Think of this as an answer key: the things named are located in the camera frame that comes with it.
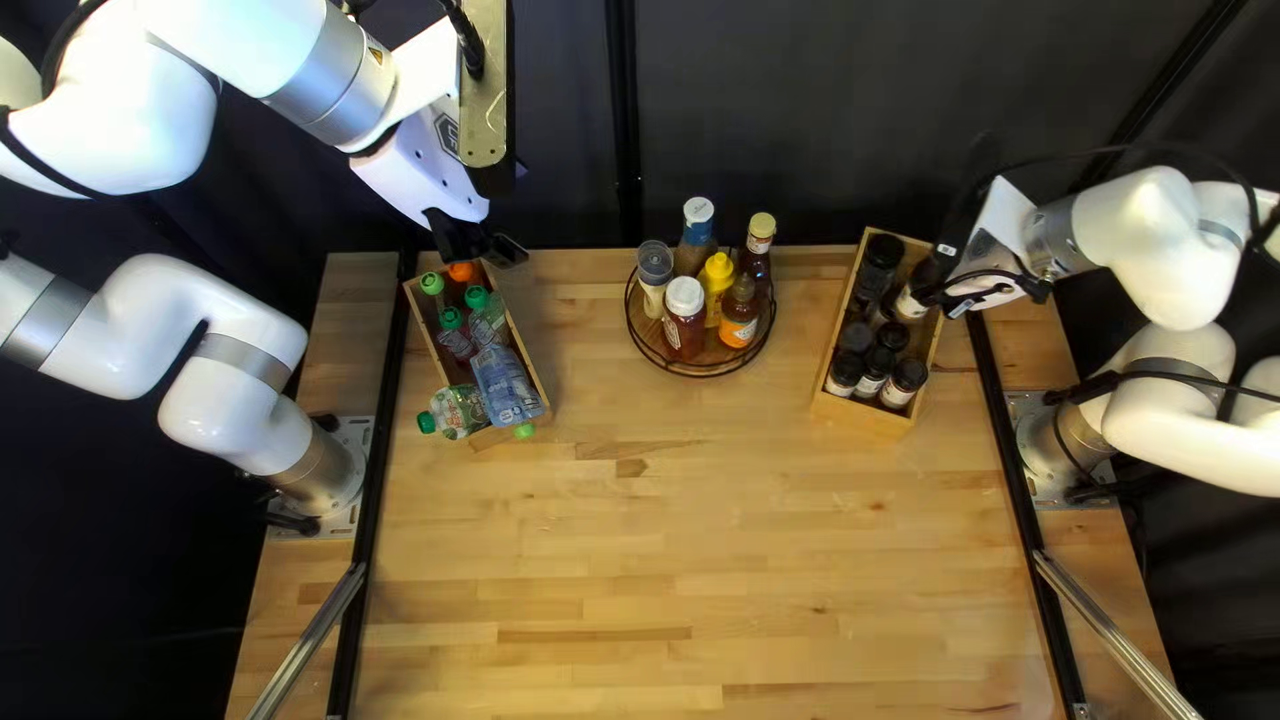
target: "condiment bottle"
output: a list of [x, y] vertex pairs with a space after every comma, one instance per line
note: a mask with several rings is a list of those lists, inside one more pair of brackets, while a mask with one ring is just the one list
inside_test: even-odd
[[854, 396], [870, 400], [879, 393], [884, 383], [888, 382], [890, 373], [893, 372], [893, 352], [877, 345], [863, 357], [863, 361], [867, 364], [867, 372], [863, 374], [863, 379], [854, 386]]
[[673, 266], [671, 249], [660, 240], [646, 240], [636, 250], [636, 277], [644, 290], [644, 314], [650, 320], [662, 319], [662, 297], [667, 292]]
[[916, 320], [923, 318], [929, 311], [929, 306], [934, 302], [923, 297], [922, 291], [925, 287], [937, 284], [937, 281], [938, 264], [933, 260], [932, 255], [916, 263], [915, 266], [911, 268], [911, 274], [908, 277], [906, 283], [902, 284], [902, 290], [899, 291], [897, 297], [893, 301], [893, 313], [904, 320]]
[[902, 261], [906, 246], [902, 241], [884, 233], [872, 236], [867, 241], [867, 250], [863, 252], [863, 263], [858, 266], [858, 279], [854, 282], [854, 292], [849, 297], [850, 310], [854, 305], [867, 309], [884, 295], [893, 282], [897, 264]]
[[705, 197], [690, 197], [685, 202], [685, 233], [676, 246], [677, 275], [696, 275], [716, 252], [716, 238], [712, 237], [714, 213], [716, 206]]
[[462, 332], [462, 311], [457, 307], [440, 310], [440, 332], [435, 333], [435, 342], [458, 363], [466, 363], [476, 354], [475, 343]]
[[733, 288], [721, 300], [721, 342], [735, 350], [751, 345], [760, 322], [759, 295], [755, 278], [742, 273], [733, 281]]
[[733, 287], [733, 261], [728, 259], [728, 254], [717, 252], [708, 258], [703, 272], [698, 273], [698, 282], [707, 296], [707, 327], [718, 328], [721, 299]]
[[771, 261], [769, 247], [773, 246], [773, 236], [778, 231], [778, 222], [768, 213], [751, 215], [751, 222], [746, 225], [746, 247], [737, 255], [737, 269], [755, 281], [755, 295], [764, 299], [769, 296], [771, 287]]
[[663, 336], [676, 357], [692, 361], [707, 342], [707, 299], [694, 278], [673, 278], [667, 286], [667, 313], [662, 316]]
[[865, 369], [861, 357], [852, 352], [837, 352], [831, 369], [827, 370], [827, 382], [822, 387], [836, 397], [849, 397], [861, 382]]
[[861, 356], [876, 345], [876, 332], [863, 320], [854, 320], [840, 331], [836, 347]]
[[929, 369], [914, 357], [905, 357], [893, 368], [893, 377], [881, 388], [881, 404], [891, 410], [906, 407], [929, 379]]
[[902, 323], [884, 323], [876, 331], [876, 343], [890, 348], [893, 355], [906, 350], [911, 345], [911, 331]]

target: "white bottle cap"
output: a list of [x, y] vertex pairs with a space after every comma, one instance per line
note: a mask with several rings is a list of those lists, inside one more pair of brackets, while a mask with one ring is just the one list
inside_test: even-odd
[[673, 278], [667, 286], [667, 310], [681, 318], [687, 318], [701, 310], [705, 301], [703, 283], [689, 275]]
[[705, 223], [716, 214], [716, 206], [705, 197], [690, 197], [685, 201], [685, 227]]

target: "metal rail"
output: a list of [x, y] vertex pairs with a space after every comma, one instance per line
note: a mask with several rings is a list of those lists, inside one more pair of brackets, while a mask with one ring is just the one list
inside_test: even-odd
[[1111, 616], [1089, 596], [1080, 583], [1061, 565], [1053, 561], [1043, 551], [1034, 551], [1036, 570], [1052, 585], [1060, 597], [1066, 600], [1080, 614], [1080, 618], [1089, 625], [1093, 633], [1102, 641], [1102, 647], [1107, 648], [1111, 657], [1120, 665], [1120, 669], [1129, 675], [1138, 688], [1156, 703], [1160, 710], [1174, 720], [1203, 720], [1199, 712], [1192, 707], [1178, 688], [1165, 678], [1158, 667], [1147, 660], [1147, 656], [1138, 650], [1138, 646], [1120, 630], [1111, 620]]
[[324, 605], [307, 624], [307, 629], [302, 630], [302, 637], [298, 642], [293, 644], [289, 650], [289, 655], [284, 656], [284, 662], [280, 667], [275, 670], [275, 675], [262, 689], [262, 694], [257, 696], [257, 702], [250, 708], [246, 720], [269, 720], [275, 716], [275, 711], [280, 708], [284, 700], [289, 697], [289, 691], [293, 689], [293, 684], [297, 683], [298, 676], [302, 675], [302, 670], [306, 669], [307, 662], [311, 661], [311, 656], [315, 655], [316, 650], [324, 644], [324, 639], [329, 637], [329, 630], [333, 629], [334, 623], [338, 618], [347, 610], [351, 605], [351, 600], [356, 597], [360, 588], [365, 587], [365, 565], [364, 562], [357, 562], [347, 569], [347, 573], [338, 580], [338, 584], [333, 587], [333, 592], [325, 598]]

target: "plastic bottle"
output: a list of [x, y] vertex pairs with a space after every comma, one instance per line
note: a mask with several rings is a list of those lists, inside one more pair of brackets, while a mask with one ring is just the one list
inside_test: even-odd
[[465, 364], [476, 354], [475, 343], [462, 332], [462, 311], [457, 307], [440, 310], [440, 332], [435, 333], [435, 342], [458, 363]]
[[876, 345], [876, 332], [863, 320], [854, 320], [840, 331], [836, 347], [861, 356]]
[[901, 410], [929, 380], [929, 369], [914, 357], [906, 357], [893, 368], [893, 377], [881, 388], [881, 404], [891, 410]]
[[755, 295], [760, 299], [769, 296], [772, 283], [772, 264], [769, 249], [773, 246], [773, 236], [778, 232], [778, 222], [768, 213], [751, 215], [751, 222], [746, 225], [746, 247], [737, 255], [737, 269], [755, 281]]
[[636, 277], [644, 290], [644, 314], [650, 320], [660, 320], [663, 296], [671, 282], [675, 268], [675, 255], [660, 240], [646, 240], [636, 250]]
[[751, 345], [760, 320], [759, 295], [755, 278], [742, 273], [721, 301], [721, 323], [717, 334], [721, 342], [735, 350]]
[[474, 384], [449, 386], [435, 391], [430, 410], [417, 414], [422, 434], [440, 430], [448, 439], [461, 439], [489, 424], [480, 388]]
[[712, 237], [714, 213], [716, 206], [705, 197], [690, 197], [685, 202], [685, 233], [676, 246], [677, 275], [696, 275], [716, 252], [716, 238]]
[[863, 252], [863, 263], [858, 266], [858, 279], [854, 282], [854, 292], [849, 297], [850, 310], [867, 309], [884, 295], [893, 282], [897, 264], [902, 261], [906, 246], [902, 241], [884, 233], [872, 236], [867, 241], [867, 250]]
[[721, 300], [724, 292], [733, 287], [733, 261], [727, 252], [712, 255], [703, 272], [698, 273], [698, 282], [703, 286], [703, 295], [707, 297], [707, 327], [719, 327]]
[[854, 387], [854, 396], [863, 400], [870, 400], [879, 395], [884, 383], [888, 382], [890, 373], [893, 372], [893, 352], [887, 347], [876, 346], [863, 357], [867, 364], [867, 372], [863, 373], [863, 379], [858, 380]]
[[906, 350], [911, 345], [911, 331], [902, 323], [884, 323], [876, 331], [876, 345], [890, 348], [893, 355]]
[[511, 345], [507, 304], [502, 301], [502, 295], [474, 284], [467, 288], [466, 302], [467, 307], [471, 309], [467, 329], [471, 331], [471, 342], [476, 347], [484, 348], [495, 343]]
[[512, 428], [520, 439], [532, 437], [535, 428], [531, 420], [547, 407], [516, 351], [504, 345], [490, 345], [471, 359], [471, 369], [476, 374], [489, 421], [498, 428]]
[[837, 352], [836, 359], [831, 361], [831, 369], [827, 370], [827, 382], [822, 387], [836, 397], [849, 397], [854, 395], [854, 388], [861, 382], [865, 370], [861, 357], [852, 352]]
[[694, 278], [680, 277], [667, 286], [667, 313], [662, 316], [663, 337], [676, 357], [691, 363], [707, 343], [707, 302], [703, 286]]

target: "sauce bottle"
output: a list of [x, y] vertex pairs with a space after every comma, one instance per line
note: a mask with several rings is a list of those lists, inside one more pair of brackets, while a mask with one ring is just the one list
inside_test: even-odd
[[867, 241], [867, 250], [863, 252], [863, 264], [858, 266], [858, 279], [854, 282], [854, 292], [849, 297], [850, 310], [863, 309], [876, 302], [884, 295], [893, 282], [897, 264], [906, 254], [902, 241], [884, 233], [878, 233]]
[[769, 247], [773, 246], [773, 236], [778, 231], [778, 222], [768, 213], [751, 215], [751, 222], [746, 225], [746, 249], [739, 252], [737, 265], [742, 274], [751, 275], [755, 281], [755, 295], [760, 299], [769, 296], [769, 283], [772, 264], [769, 260]]
[[644, 314], [650, 320], [660, 320], [664, 313], [662, 302], [671, 282], [675, 256], [667, 243], [660, 240], [646, 240], [636, 250], [636, 277], [644, 290]]
[[714, 213], [716, 206], [705, 197], [690, 197], [685, 202], [685, 233], [676, 246], [677, 275], [696, 275], [716, 252], [716, 238], [712, 237]]
[[667, 286], [667, 314], [662, 316], [667, 346], [678, 360], [691, 363], [707, 342], [707, 299], [694, 278], [680, 277]]
[[929, 379], [929, 369], [914, 357], [906, 357], [893, 368], [893, 377], [881, 388], [881, 404], [891, 410], [906, 407], [915, 393]]
[[698, 282], [701, 283], [703, 293], [707, 296], [707, 327], [718, 328], [721, 300], [724, 292], [733, 287], [733, 261], [728, 259], [728, 254], [712, 255], [703, 265], [703, 272], [698, 273]]
[[861, 357], [852, 352], [837, 352], [831, 369], [827, 370], [827, 382], [822, 387], [836, 397], [849, 397], [861, 382], [865, 369]]
[[760, 320], [759, 297], [755, 278], [746, 273], [739, 275], [721, 301], [721, 342], [735, 350], [751, 345]]
[[867, 372], [854, 387], [854, 397], [870, 400], [879, 395], [881, 388], [888, 382], [888, 374], [893, 372], [893, 352], [877, 345], [863, 361], [867, 364]]

